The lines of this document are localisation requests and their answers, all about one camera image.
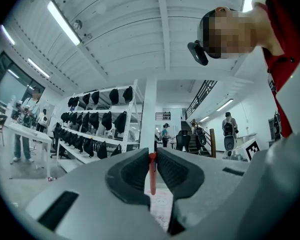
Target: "staircase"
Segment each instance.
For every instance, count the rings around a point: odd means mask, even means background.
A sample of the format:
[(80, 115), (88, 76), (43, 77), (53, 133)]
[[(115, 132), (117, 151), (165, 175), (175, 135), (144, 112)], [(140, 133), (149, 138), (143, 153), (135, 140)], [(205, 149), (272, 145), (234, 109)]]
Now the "staircase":
[[(196, 135), (192, 134), (191, 127), (189, 126), (189, 124), (186, 121), (181, 121), (181, 130), (187, 131), (188, 135), (191, 136), (191, 140), (189, 143), (189, 153), (198, 155), (198, 150), (197, 150), (197, 146), (196, 146)], [(207, 157), (211, 156), (209, 151), (204, 146), (202, 147), (202, 151), (200, 153), (202, 156), (207, 156)]]

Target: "red shirt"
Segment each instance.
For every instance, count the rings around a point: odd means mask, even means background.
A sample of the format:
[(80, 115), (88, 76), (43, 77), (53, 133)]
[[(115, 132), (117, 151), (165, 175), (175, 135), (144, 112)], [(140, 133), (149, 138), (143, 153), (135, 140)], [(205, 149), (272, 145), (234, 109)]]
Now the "red shirt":
[[(276, 91), (279, 92), (300, 62), (300, 33), (278, 0), (266, 0), (266, 5), (256, 3), (256, 6), (267, 12), (274, 34), (284, 51), (283, 55), (273, 56), (267, 49), (263, 49), (268, 73), (272, 75)], [(287, 138), (292, 133), (291, 126), (277, 101), (277, 93), (273, 91), (272, 94), (280, 114), (282, 136)]]

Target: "floor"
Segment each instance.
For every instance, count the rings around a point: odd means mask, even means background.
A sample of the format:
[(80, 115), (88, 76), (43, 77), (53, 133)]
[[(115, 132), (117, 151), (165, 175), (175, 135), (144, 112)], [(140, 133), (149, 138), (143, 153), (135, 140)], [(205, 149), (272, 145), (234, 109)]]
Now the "floor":
[[(40, 151), (42, 145), (36, 143), (36, 155), (31, 157), (33, 163), (25, 161), (23, 151), (21, 149), (21, 161), (17, 164), (10, 165), (9, 161), (12, 154), (9, 152), (8, 129), (3, 129), (4, 144), (0, 140), (0, 191), (7, 202), (13, 203), (20, 209), (25, 209), (27, 204), (45, 188), (53, 184), (45, 178), (46, 170), (38, 166), (40, 163)], [(59, 177), (65, 174), (62, 168), (57, 167), (56, 157), (51, 160), (51, 171), (57, 173)]]

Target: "white pillar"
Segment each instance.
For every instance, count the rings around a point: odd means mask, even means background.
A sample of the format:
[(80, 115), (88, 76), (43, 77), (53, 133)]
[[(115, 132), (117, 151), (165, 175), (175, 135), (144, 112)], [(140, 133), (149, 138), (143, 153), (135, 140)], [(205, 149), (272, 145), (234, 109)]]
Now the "white pillar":
[(149, 153), (155, 150), (156, 128), (157, 77), (149, 76), (146, 79), (140, 148), (149, 148)]

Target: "shelving unit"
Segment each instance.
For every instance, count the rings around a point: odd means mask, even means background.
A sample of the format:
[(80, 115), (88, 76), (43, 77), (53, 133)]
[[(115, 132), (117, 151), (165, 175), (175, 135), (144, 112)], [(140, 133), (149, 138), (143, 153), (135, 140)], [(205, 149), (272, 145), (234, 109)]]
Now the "shelving unit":
[[(125, 103), (125, 100), (123, 98), (123, 93), (127, 88), (129, 88), (129, 86), (131, 86), (133, 89), (132, 100), (129, 103)], [(118, 104), (114, 105), (115, 109), (111, 108), (113, 105), (111, 105), (111, 101), (109, 99), (109, 93), (113, 89), (118, 89), (118, 92), (119, 92), (119, 102), (118, 102)], [(96, 91), (99, 91), (99, 103), (97, 105), (94, 105), (91, 95)], [(77, 112), (77, 116), (79, 116), (80, 113), (83, 113), (83, 114), (86, 114), (88, 112), (90, 114), (99, 113), (99, 121), (101, 121), (104, 113), (111, 112), (112, 122), (114, 122), (121, 113), (126, 111), (126, 122), (125, 122), (125, 127), (124, 127), (124, 132), (123, 132), (123, 139), (120, 140), (120, 139), (106, 137), (104, 135), (91, 135), (88, 133), (83, 133), (83, 132), (80, 132), (77, 130), (70, 129), (69, 123), (64, 123), (62, 128), (71, 133), (77, 134), (78, 136), (83, 136), (87, 139), (93, 139), (94, 141), (98, 141), (98, 142), (106, 142), (107, 144), (114, 145), (115, 147), (120, 144), (123, 153), (127, 151), (127, 145), (135, 145), (135, 146), (138, 145), (138, 148), (139, 148), (139, 143), (140, 143), (139, 140), (138, 141), (128, 141), (130, 124), (133, 124), (135, 127), (138, 127), (138, 129), (140, 131), (141, 131), (141, 127), (142, 127), (142, 125), (141, 125), (142, 114), (140, 113), (141, 111), (138, 112), (136, 100), (138, 100), (138, 103), (143, 103), (144, 97), (142, 96), (141, 91), (138, 87), (138, 80), (137, 79), (134, 80), (133, 85), (113, 87), (113, 88), (109, 88), (109, 89), (94, 90), (91, 92), (80, 93), (80, 94), (74, 93), (72, 97), (79, 97), (79, 101), (82, 102), (83, 96), (85, 96), (89, 93), (90, 93), (90, 100), (89, 100), (88, 105), (86, 106), (86, 110), (78, 110), (78, 106), (77, 106), (72, 112), (73, 113)], [(93, 157), (89, 157), (89, 155), (86, 152), (80, 153), (79, 150), (75, 149), (73, 146), (68, 146), (60, 139), (58, 142), (57, 154), (59, 153), (60, 145), (63, 146), (69, 153), (71, 153), (75, 157), (75, 159), (65, 160), (65, 159), (59, 159), (58, 155), (56, 156), (57, 164), (60, 165), (66, 172), (70, 172), (80, 165), (100, 160), (98, 158), (96, 152), (94, 152)], [(112, 152), (115, 149), (115, 147), (113, 147), (113, 148), (107, 147), (107, 152)]]

